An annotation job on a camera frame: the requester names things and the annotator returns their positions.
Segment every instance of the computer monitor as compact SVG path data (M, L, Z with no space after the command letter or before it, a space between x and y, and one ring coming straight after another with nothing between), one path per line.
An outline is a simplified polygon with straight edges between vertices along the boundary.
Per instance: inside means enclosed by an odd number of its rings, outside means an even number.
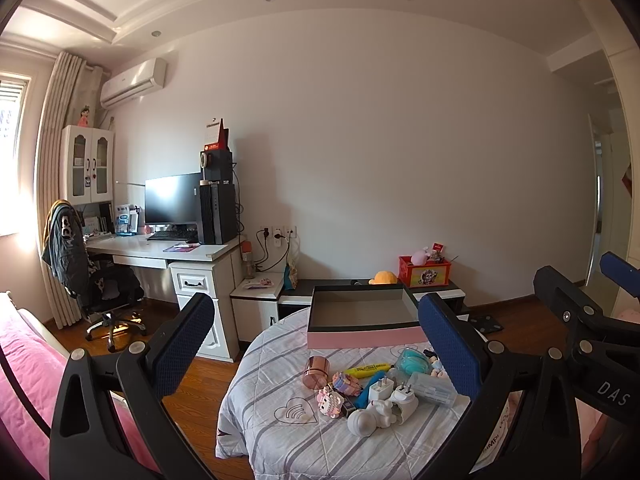
M145 181L145 223L195 224L199 173L165 176Z

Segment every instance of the air conditioner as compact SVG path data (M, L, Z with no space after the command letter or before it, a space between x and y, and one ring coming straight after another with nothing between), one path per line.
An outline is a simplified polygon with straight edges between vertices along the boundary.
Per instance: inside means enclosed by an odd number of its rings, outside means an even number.
M156 57L109 79L100 92L102 108L109 110L134 97L161 89L165 70L166 61Z

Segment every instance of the white quilt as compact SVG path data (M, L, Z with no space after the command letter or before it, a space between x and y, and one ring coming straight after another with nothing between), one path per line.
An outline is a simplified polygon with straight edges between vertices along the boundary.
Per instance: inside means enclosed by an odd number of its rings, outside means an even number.
M378 428L366 438L354 436L345 418L319 413L316 393L302 384L309 356L326 357L333 374L393 363L405 346L310 351L308 313L305 309L286 317L249 346L220 406L216 456L247 455L257 480L412 478L460 419L468 397L458 396L451 409L421 400L404 424ZM408 346L431 348L428 343ZM506 424L492 450L500 447L505 430ZM477 466L490 462L495 451Z

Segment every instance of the chair base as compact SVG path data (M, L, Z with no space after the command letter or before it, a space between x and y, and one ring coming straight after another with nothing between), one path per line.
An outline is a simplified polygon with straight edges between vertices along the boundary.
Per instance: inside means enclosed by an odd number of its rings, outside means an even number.
M102 319L94 324L92 324L89 328L86 329L86 335L84 338L87 341L91 341L93 336L91 332L101 327L109 328L109 337L107 339L107 350L109 352L116 351L116 345L113 341L113 331L117 326L127 326L130 328L137 328L140 330L140 335L146 335L146 326L140 322L132 321L129 319L119 319L113 315L112 312L104 312L101 314Z

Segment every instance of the rose gold container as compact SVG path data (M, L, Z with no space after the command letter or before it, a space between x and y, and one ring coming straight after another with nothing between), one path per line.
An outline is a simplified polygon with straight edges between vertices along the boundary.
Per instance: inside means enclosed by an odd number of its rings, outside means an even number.
M322 356L312 355L302 373L302 384L310 390L320 390L329 382L329 361Z

